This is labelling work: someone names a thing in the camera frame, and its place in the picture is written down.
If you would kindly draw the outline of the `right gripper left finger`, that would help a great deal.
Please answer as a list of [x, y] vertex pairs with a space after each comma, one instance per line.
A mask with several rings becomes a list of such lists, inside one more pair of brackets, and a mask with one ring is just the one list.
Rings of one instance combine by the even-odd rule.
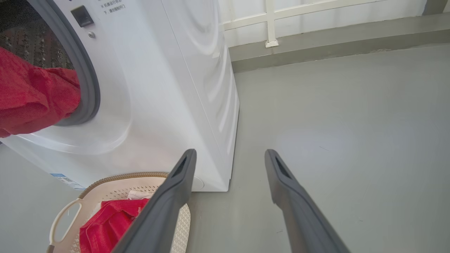
[[186, 150], [115, 246], [114, 253], [169, 253], [180, 209], [190, 199], [197, 162]]

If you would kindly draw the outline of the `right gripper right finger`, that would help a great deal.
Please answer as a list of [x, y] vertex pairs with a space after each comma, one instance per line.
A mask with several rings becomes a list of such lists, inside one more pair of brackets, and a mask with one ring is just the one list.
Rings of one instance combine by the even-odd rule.
[[276, 150], [267, 149], [265, 168], [272, 201], [283, 212], [293, 253], [348, 253], [349, 249], [299, 184]]

